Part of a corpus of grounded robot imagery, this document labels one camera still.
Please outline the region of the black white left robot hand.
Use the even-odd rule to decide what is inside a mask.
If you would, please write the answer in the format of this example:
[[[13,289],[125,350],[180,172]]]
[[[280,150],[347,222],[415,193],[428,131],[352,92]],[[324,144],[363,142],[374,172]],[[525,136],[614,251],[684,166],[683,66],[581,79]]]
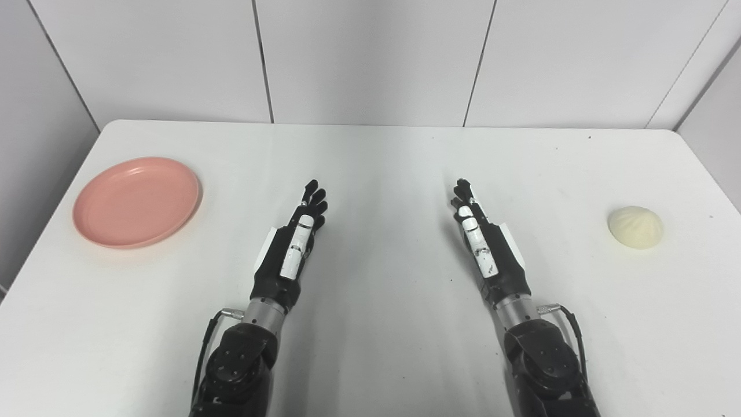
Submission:
[[[299,205],[288,224],[276,229],[266,254],[254,274],[250,298],[271,300],[285,313],[296,305],[301,293],[300,275],[325,225],[326,190],[316,179],[305,185]]]

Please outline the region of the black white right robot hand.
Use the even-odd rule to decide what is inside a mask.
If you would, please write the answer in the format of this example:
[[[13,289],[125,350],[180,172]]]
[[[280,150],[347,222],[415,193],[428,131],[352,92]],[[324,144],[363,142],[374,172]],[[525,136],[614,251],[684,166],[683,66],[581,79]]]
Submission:
[[[487,303],[494,306],[507,298],[531,296],[526,271],[507,240],[503,224],[489,221],[468,180],[458,179],[453,193],[453,218],[479,270],[480,290]]]

